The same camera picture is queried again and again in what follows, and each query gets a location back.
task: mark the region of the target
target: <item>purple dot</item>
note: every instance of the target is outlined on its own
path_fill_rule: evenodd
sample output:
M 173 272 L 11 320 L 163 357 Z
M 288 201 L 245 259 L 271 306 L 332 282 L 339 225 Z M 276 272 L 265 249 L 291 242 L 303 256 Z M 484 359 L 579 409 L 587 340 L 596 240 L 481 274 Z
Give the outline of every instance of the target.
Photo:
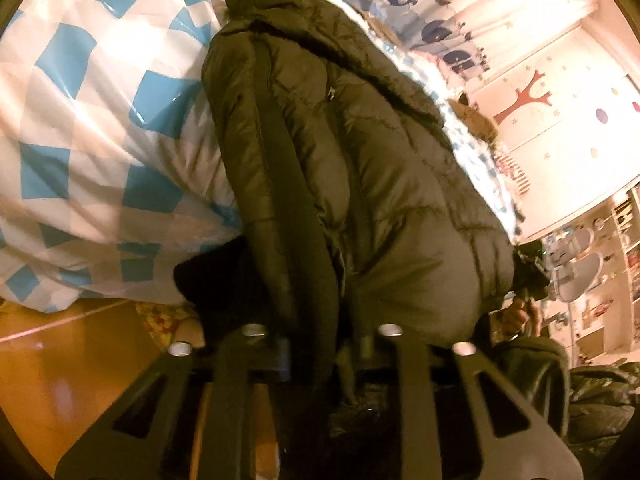
M 596 110 L 596 117 L 602 124 L 607 124 L 609 122 L 609 116 L 602 108 L 598 108 Z

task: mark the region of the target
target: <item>jacket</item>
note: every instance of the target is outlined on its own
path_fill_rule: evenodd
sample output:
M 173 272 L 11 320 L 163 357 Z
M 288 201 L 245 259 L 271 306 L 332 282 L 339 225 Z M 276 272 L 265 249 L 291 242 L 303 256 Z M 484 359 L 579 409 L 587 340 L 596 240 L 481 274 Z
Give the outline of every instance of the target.
M 325 0 L 226 4 L 202 80 L 279 330 L 315 378 L 345 324 L 469 338 L 510 290 L 512 247 L 434 103 Z

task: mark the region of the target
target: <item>brown tree decal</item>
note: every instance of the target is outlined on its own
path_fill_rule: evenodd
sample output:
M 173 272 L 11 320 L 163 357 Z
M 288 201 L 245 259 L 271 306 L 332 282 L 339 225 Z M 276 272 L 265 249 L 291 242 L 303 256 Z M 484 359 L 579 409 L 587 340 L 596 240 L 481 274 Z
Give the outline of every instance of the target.
M 514 111 L 516 111 L 518 108 L 521 108 L 524 105 L 527 105 L 529 103 L 543 103 L 547 106 L 552 106 L 552 104 L 549 102 L 549 97 L 551 96 L 551 92 L 547 92 L 542 97 L 531 97 L 531 87 L 536 83 L 536 81 L 538 81 L 539 79 L 542 79 L 545 75 L 546 75 L 545 73 L 541 74 L 536 70 L 533 73 L 533 78 L 531 79 L 531 82 L 527 85 L 527 87 L 523 91 L 521 91 L 519 88 L 516 88 L 516 95 L 517 95 L 516 102 L 514 102 L 514 104 L 512 104 L 506 110 L 500 112 L 499 114 L 494 115 L 495 122 L 498 124 L 502 124 L 507 117 L 509 117 L 511 114 L 514 113 Z

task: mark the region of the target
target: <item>whale print curtain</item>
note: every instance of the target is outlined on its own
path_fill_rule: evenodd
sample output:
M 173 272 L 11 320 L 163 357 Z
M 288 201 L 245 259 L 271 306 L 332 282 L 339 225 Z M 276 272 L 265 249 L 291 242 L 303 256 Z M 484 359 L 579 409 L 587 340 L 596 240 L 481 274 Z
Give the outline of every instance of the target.
M 437 62 L 450 88 L 470 90 L 597 8 L 597 0 L 344 1 L 386 23 L 403 48 Z

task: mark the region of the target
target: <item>checkered blanket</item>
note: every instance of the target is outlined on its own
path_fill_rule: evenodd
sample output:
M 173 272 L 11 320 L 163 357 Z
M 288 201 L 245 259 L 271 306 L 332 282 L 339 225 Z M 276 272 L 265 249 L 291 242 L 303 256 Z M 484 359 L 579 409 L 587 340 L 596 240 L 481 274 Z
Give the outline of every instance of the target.
M 437 69 L 331 1 L 436 101 L 513 234 L 504 185 Z M 240 234 L 200 83 L 223 2 L 24 0 L 0 41 L 1 297 L 44 312 L 81 296 L 178 303 L 174 266 Z

